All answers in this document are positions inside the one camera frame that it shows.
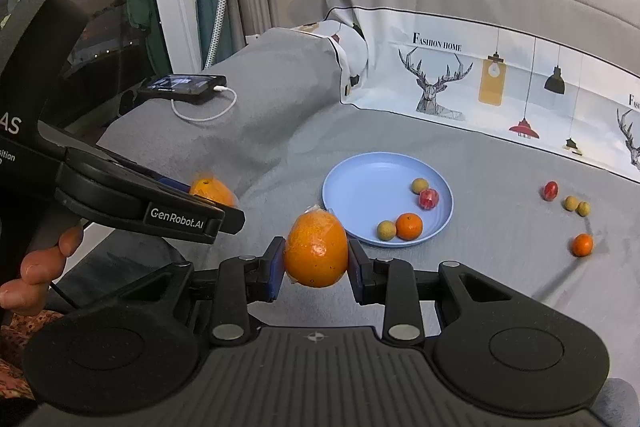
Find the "person left hand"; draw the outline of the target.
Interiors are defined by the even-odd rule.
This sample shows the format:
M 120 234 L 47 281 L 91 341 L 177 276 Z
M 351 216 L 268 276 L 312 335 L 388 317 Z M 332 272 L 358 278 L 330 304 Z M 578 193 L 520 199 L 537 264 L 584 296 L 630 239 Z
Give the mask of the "person left hand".
M 20 277 L 1 286 L 1 308 L 26 317 L 40 313 L 50 284 L 63 274 L 66 260 L 75 254 L 83 238 L 84 229 L 73 227 L 55 246 L 27 254 Z

